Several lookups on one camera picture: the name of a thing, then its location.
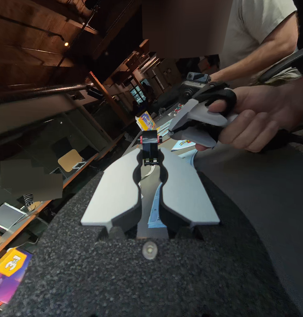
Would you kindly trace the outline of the open blue instruction booklet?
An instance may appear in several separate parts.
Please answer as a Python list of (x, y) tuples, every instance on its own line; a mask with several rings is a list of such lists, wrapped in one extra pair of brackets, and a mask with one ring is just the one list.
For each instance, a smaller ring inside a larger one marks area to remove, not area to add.
[[(183, 159), (185, 162), (187, 162), (189, 165), (194, 167), (194, 157), (198, 151), (196, 149), (190, 150), (188, 152), (182, 153), (178, 155), (181, 159)], [(153, 228), (166, 228), (166, 225), (162, 223), (160, 216), (159, 216), (159, 201), (160, 201), (160, 188), (161, 188), (162, 183), (159, 184), (157, 187), (153, 203), (152, 203), (152, 208), (148, 220), (148, 228), (153, 229)]]

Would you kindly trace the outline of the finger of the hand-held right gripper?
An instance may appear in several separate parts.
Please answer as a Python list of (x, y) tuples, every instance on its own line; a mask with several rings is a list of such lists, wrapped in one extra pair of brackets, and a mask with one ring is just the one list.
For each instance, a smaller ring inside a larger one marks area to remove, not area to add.
[(209, 105), (217, 100), (222, 99), (208, 99), (202, 102), (199, 102), (195, 99), (189, 100), (183, 106), (177, 116), (171, 121), (169, 125), (169, 132), (177, 133), (197, 124), (206, 124), (212, 126), (226, 125), (228, 121), (227, 117), (233, 111), (236, 104), (236, 99), (227, 99), (227, 106), (223, 112), (210, 112)]
[(177, 133), (168, 131), (168, 135), (174, 140), (188, 140), (206, 148), (214, 148), (217, 145), (217, 141), (204, 131), (179, 131)]

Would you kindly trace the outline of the olive grey cloth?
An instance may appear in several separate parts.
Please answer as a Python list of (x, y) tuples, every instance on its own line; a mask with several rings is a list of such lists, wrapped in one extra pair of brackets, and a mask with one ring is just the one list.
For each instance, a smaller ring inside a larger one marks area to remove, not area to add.
[(297, 70), (297, 68), (289, 67), (279, 72), (278, 74), (272, 76), (270, 79), (266, 81), (258, 81), (259, 85), (268, 85), (268, 86), (280, 86), (287, 84), (289, 81), (296, 80), (301, 77), (301, 73)]

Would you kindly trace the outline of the spider cover instruction booklet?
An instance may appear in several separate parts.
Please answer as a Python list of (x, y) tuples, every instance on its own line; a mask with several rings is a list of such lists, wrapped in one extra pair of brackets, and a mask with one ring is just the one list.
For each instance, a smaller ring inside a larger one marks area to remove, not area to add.
[(193, 147), (193, 146), (195, 146), (194, 142), (191, 142), (189, 140), (179, 140), (172, 147), (171, 151), (174, 152), (174, 151), (177, 151), (177, 150), (183, 150), (183, 149), (190, 148), (190, 147)]

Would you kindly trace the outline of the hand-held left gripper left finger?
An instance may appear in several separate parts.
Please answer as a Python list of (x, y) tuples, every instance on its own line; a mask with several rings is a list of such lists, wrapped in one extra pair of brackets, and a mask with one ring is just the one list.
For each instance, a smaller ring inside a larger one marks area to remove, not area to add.
[(135, 149), (112, 163), (81, 219), (83, 226), (135, 227), (141, 219), (142, 150)]

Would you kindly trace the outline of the white yellow toy box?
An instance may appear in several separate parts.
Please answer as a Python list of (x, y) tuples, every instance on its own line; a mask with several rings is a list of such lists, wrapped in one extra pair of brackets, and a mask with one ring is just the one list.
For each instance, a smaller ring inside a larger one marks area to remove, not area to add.
[(135, 117), (135, 119), (137, 125), (143, 132), (152, 131), (155, 129), (156, 124), (147, 111), (142, 113), (140, 117)]

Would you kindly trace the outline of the ribbed metal duct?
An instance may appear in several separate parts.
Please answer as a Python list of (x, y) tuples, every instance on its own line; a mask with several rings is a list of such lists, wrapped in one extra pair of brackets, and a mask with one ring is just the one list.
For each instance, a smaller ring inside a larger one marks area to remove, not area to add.
[(94, 87), (94, 83), (83, 83), (83, 84), (72, 84), (72, 85), (55, 85), (46, 86), (40, 88), (30, 88), (15, 90), (11, 92), (0, 93), (0, 104), (5, 104), (9, 102), (17, 102), (22, 100), (29, 100), (33, 98), (47, 97), (56, 94), (69, 93), (74, 91), (80, 91), (87, 89), (89, 87)]

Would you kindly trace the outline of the wooden column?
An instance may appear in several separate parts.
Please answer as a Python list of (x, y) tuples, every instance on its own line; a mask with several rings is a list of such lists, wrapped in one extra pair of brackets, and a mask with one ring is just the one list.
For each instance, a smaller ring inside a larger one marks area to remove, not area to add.
[(98, 81), (98, 79), (95, 77), (93, 72), (90, 71), (88, 77), (90, 81), (94, 84), (94, 86), (103, 94), (108, 104), (111, 106), (111, 108), (116, 113), (116, 115), (123, 121), (124, 125), (128, 126), (130, 124), (130, 120), (128, 119), (127, 115), (122, 110), (120, 105), (118, 105), (116, 101), (113, 100), (111, 95), (107, 92), (104, 86)]

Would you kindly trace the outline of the thin instruction booklet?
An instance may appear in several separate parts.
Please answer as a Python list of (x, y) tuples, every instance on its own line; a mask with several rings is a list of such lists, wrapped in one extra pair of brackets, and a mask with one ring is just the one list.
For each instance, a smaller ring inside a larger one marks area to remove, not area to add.
[(171, 119), (171, 120), (167, 121), (166, 123), (164, 123), (163, 125), (157, 127), (157, 134), (158, 135), (161, 134), (163, 130), (168, 130), (169, 125), (171, 124), (172, 120), (173, 119)]

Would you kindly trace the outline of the black toy brick assembly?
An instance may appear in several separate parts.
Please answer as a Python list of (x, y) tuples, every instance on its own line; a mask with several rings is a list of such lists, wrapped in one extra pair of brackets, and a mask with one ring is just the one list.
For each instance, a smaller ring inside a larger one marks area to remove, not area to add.
[(158, 145), (162, 144), (162, 136), (158, 135), (158, 131), (143, 131), (137, 143), (142, 146), (142, 161), (144, 166), (159, 165)]

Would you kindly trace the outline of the person's right hand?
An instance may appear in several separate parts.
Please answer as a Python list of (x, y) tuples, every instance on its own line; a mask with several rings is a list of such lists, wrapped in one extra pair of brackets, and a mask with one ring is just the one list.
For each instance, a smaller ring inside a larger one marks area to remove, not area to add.
[(222, 144), (258, 153), (280, 129), (303, 124), (303, 76), (278, 87), (239, 87), (234, 92), (237, 117), (220, 133)]

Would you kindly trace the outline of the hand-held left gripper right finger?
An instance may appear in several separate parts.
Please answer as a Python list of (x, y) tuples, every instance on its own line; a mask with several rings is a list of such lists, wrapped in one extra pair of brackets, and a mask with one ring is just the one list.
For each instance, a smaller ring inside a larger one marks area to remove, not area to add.
[(159, 216), (167, 227), (218, 225), (220, 218), (197, 171), (165, 148), (159, 150)]

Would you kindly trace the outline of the tan back chair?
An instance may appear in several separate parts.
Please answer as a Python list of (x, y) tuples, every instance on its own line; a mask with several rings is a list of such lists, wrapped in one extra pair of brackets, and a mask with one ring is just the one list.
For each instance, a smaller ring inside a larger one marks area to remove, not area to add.
[(61, 158), (58, 159), (58, 164), (62, 167), (65, 172), (71, 172), (72, 167), (78, 163), (84, 161), (76, 149), (72, 149)]

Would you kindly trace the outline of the silver laptop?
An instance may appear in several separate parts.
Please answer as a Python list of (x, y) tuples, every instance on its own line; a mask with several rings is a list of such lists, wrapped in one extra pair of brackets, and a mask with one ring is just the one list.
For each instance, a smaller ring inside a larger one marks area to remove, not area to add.
[(26, 213), (7, 203), (0, 205), (0, 228), (8, 231), (14, 224), (26, 216)]

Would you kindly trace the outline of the torn printed paper bag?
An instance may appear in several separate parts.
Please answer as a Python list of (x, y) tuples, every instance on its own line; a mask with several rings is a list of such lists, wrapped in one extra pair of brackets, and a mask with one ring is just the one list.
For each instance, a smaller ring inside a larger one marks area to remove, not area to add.
[[(149, 177), (153, 171), (155, 170), (155, 165), (151, 165), (151, 166), (147, 166), (147, 167), (150, 167), (150, 170), (148, 171), (148, 173), (142, 173), (142, 176), (141, 176), (141, 181), (146, 179), (147, 177)], [(141, 190), (141, 199), (143, 199), (143, 194), (142, 194), (142, 189), (141, 189), (141, 181), (138, 183), (138, 186)]]

